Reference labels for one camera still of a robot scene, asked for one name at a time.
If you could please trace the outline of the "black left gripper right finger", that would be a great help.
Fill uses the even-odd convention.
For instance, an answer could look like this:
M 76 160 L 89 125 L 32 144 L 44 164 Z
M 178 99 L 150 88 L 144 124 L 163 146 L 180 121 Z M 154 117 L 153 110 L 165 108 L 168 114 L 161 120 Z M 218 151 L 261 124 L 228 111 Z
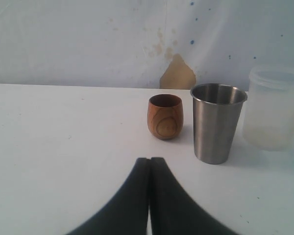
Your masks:
M 165 159 L 151 158 L 149 208 L 154 235 L 234 235 L 183 189 Z

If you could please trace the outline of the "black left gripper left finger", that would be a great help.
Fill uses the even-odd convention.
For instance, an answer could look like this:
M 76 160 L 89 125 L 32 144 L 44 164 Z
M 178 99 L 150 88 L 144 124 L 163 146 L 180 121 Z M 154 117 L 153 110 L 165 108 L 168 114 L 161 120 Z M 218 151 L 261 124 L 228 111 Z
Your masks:
M 149 210 L 150 160 L 138 158 L 123 185 L 71 235 L 145 235 Z

